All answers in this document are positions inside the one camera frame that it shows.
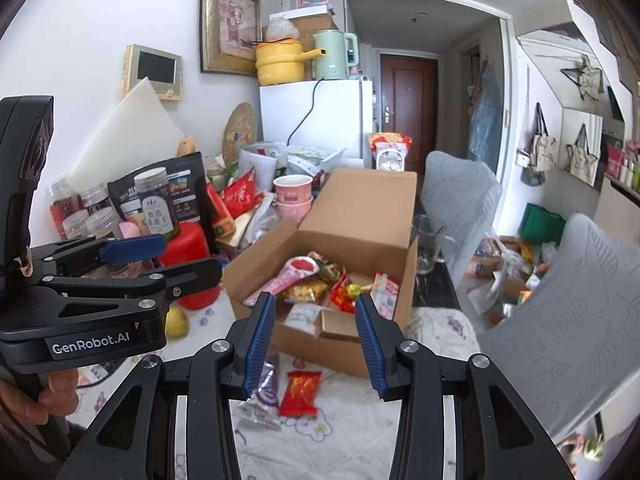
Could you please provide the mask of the person's left hand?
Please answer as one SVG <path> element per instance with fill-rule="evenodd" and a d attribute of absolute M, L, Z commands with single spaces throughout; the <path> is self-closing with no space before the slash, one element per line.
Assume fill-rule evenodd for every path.
<path fill-rule="evenodd" d="M 48 376 L 37 400 L 8 382 L 1 382 L 1 401 L 9 413 L 20 422 L 45 425 L 50 416 L 66 417 L 78 407 L 77 387 L 79 370 L 62 370 Z"/>

